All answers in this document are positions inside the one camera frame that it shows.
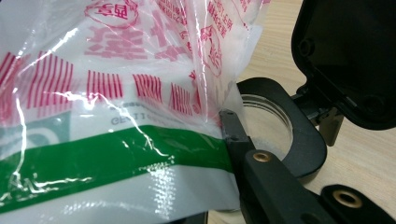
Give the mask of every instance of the wrinkled plastic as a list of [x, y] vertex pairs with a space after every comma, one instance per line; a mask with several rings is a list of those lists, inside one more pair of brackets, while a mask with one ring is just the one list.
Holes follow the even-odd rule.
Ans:
[[3, 0], [0, 222], [160, 223], [237, 208], [218, 112], [262, 4]]

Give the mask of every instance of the beige table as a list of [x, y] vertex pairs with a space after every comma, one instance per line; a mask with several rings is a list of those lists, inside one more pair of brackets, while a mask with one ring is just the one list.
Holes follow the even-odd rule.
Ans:
[[[290, 40], [303, 0], [272, 0], [264, 32], [250, 65], [241, 76], [269, 77], [293, 95], [304, 84], [304, 75], [291, 57]], [[375, 132], [353, 125], [347, 119], [328, 158], [308, 189], [319, 193], [323, 186], [343, 184], [364, 193], [396, 218], [396, 129]], [[209, 223], [224, 223], [210, 216]], [[234, 223], [241, 219], [234, 218]]]

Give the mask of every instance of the green stripe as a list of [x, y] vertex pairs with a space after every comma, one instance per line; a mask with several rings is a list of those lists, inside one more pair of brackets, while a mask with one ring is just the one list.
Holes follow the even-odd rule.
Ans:
[[0, 213], [176, 164], [232, 171], [223, 140], [156, 126], [26, 150], [18, 178], [20, 160], [0, 161]]

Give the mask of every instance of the brass insert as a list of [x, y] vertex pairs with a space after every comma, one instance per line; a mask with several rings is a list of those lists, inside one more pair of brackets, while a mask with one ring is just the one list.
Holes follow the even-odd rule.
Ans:
[[363, 205], [363, 202], [358, 196], [344, 189], [335, 190], [332, 196], [337, 202], [346, 207], [360, 208]]
[[256, 161], [261, 161], [261, 162], [267, 162], [271, 160], [271, 156], [263, 152], [254, 153], [253, 158]]

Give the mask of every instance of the black plastic part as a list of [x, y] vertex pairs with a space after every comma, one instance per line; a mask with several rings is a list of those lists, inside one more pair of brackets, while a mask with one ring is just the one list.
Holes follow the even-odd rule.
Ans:
[[243, 162], [245, 154], [254, 149], [249, 137], [245, 133], [245, 129], [241, 124], [236, 113], [231, 110], [221, 110], [219, 112], [221, 120], [221, 131], [226, 142], [227, 151], [230, 156], [230, 161], [235, 174], [236, 184], [241, 189], [243, 180], [238, 181], [238, 178], [243, 179]]
[[291, 40], [304, 88], [362, 128], [396, 127], [396, 1], [304, 0]]
[[[257, 153], [267, 155], [269, 160], [257, 161], [254, 159]], [[250, 150], [245, 157], [244, 173], [268, 216], [267, 223], [336, 223], [274, 154]]]
[[346, 186], [325, 187], [319, 201], [337, 223], [396, 223], [389, 214], [364, 194]]
[[319, 126], [319, 132], [326, 145], [334, 146], [344, 121], [344, 115], [337, 108], [329, 108], [327, 105], [323, 105], [321, 101], [316, 101], [316, 97], [312, 96], [309, 90], [304, 87], [301, 87], [291, 99], [311, 120], [313, 125]]
[[283, 164], [297, 177], [315, 175], [326, 160], [327, 148], [318, 130], [275, 81], [254, 77], [238, 83], [242, 97], [260, 96], [277, 104], [289, 117], [293, 140]]

